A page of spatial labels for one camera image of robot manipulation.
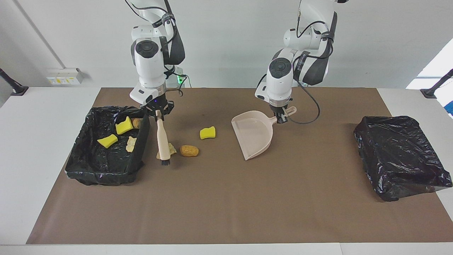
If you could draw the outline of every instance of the yellow sponge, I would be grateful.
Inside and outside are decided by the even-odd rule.
[[[200,131],[200,139],[203,140],[206,138],[216,138],[216,128],[215,127],[203,128]]]
[[[125,121],[121,122],[120,124],[116,124],[116,133],[122,135],[133,128],[134,126],[132,125],[129,116],[126,116]]]
[[[97,140],[102,146],[104,146],[106,149],[108,149],[112,144],[116,143],[118,141],[118,137],[116,135],[111,134],[107,137],[104,137],[102,139]]]

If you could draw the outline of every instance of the blue object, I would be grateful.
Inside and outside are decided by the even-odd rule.
[[[449,114],[453,115],[453,101],[449,102],[444,108]]]

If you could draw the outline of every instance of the brown table mat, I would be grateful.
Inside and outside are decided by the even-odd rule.
[[[103,88],[94,106],[135,105],[130,88]],[[363,169],[353,129],[365,115],[390,116],[376,89],[309,88],[322,108],[309,125],[274,125],[267,151],[244,161],[231,119],[260,110],[253,89],[167,93],[165,129],[196,158],[157,160],[155,123],[137,181],[85,186],[60,173],[27,244],[229,244],[451,242],[453,224],[435,193],[383,202]],[[316,114],[293,90],[295,120]],[[217,138],[200,140],[215,126]]]

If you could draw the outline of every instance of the dustpan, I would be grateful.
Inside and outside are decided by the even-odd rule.
[[[296,111],[294,106],[286,109],[288,116]],[[242,113],[231,120],[245,160],[256,157],[269,148],[274,134],[272,125],[275,123],[277,117],[268,118],[259,111]]]

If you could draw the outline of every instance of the black trash bag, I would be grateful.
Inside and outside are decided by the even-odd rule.
[[[140,129],[122,135],[116,133],[116,123],[130,118],[143,118]],[[135,107],[95,107],[88,112],[85,123],[71,150],[65,172],[71,179],[85,185],[117,186],[135,181],[143,165],[141,158],[149,134],[149,118]],[[114,134],[118,141],[105,149],[97,139]],[[129,136],[136,137],[133,152],[126,151]]]
[[[364,117],[354,130],[364,170],[384,201],[452,186],[419,123],[411,117]]]

